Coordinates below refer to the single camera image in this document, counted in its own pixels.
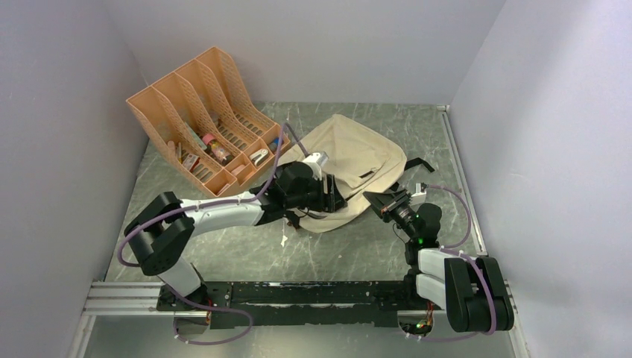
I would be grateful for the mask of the beige canvas backpack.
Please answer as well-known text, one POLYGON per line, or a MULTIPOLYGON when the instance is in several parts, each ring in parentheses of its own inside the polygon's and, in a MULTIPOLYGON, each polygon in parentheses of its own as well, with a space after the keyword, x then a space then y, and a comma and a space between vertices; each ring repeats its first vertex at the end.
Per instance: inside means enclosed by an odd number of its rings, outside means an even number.
POLYGON ((310 154, 327 155, 323 171, 335 177, 335 184, 347 201, 346 207, 334 213, 310 209, 305 215, 295 209, 292 213, 297 216, 297 223, 284 220, 288 226, 312 233, 325 233, 350 223, 370 207, 364 192, 384 192, 405 170, 423 164, 420 158, 409 161, 395 142, 340 114, 318 125, 300 144, 310 154))

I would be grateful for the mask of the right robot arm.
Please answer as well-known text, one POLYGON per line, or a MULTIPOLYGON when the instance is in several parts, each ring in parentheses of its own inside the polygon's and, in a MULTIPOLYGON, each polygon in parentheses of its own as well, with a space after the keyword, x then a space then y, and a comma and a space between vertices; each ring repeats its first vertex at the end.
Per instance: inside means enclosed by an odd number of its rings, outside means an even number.
POLYGON ((404 303, 419 309, 429 302, 446 312, 457 333, 509 331, 515 316, 496 259, 471 257, 438 242, 443 213, 408 191, 364 192, 370 208, 407 236, 405 261, 410 271, 402 289, 404 303))

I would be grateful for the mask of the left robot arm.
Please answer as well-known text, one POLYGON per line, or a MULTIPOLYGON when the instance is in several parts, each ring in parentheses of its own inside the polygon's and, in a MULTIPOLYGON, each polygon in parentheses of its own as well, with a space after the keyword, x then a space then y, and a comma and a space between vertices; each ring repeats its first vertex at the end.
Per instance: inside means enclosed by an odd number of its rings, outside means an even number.
POLYGON ((196 310, 205 303, 206 289, 193 265, 181 257, 191 238, 280 219, 297 226, 300 217, 295 210, 330 214, 346 205, 334 175, 290 162, 275 169, 261 186, 226 198, 191 201, 164 192, 126 227, 125 242, 144 275, 157 276, 177 293, 180 304, 196 310))

